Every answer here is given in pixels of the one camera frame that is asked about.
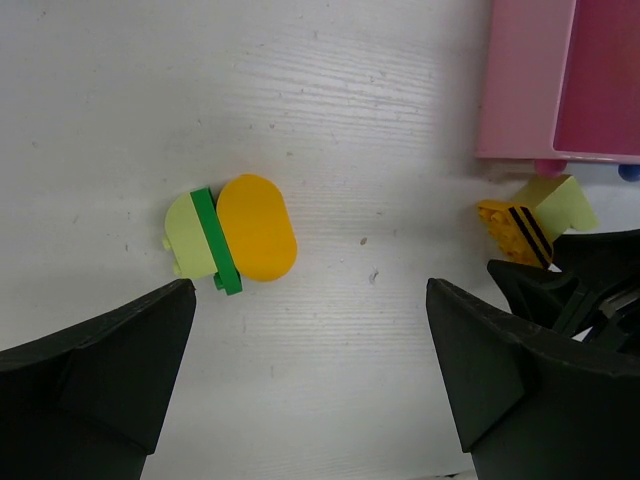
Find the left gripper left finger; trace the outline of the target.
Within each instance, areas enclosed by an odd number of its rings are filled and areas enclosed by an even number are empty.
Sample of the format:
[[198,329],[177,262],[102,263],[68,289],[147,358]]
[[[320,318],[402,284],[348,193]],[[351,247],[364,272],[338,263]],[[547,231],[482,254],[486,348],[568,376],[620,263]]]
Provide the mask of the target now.
[[2,478],[140,478],[195,309],[193,283],[177,280],[2,351]]

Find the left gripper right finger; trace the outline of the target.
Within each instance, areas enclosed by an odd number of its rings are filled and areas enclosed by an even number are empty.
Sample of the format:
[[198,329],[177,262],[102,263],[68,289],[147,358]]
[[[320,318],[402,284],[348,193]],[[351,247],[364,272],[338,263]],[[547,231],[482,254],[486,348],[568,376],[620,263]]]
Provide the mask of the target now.
[[444,279],[429,327],[480,479],[636,479],[639,360],[562,337]]

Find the light yellow lego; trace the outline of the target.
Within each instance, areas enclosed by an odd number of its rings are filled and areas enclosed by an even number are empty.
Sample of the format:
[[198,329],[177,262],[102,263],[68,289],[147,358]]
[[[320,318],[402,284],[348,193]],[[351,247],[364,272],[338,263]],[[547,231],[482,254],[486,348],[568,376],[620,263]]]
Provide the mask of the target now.
[[536,176],[511,200],[528,206],[552,241],[568,230],[588,232],[599,225],[582,187],[571,175]]

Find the orange striped lego brick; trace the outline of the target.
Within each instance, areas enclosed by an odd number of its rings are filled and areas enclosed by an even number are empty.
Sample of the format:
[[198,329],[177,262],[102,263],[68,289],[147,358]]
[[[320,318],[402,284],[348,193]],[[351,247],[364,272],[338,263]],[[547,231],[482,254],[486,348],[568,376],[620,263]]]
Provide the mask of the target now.
[[476,211],[509,261],[542,269],[551,266],[553,241],[528,206],[487,199],[476,204]]

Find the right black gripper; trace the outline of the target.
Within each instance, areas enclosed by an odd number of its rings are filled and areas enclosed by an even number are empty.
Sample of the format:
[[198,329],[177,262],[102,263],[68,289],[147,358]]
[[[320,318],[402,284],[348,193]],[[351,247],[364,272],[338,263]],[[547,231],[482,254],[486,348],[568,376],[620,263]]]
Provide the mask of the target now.
[[[560,272],[502,260],[490,260],[487,271],[513,315],[577,330],[573,340],[600,349],[638,353],[639,231],[562,235],[554,263]],[[592,298],[594,307],[584,304]]]

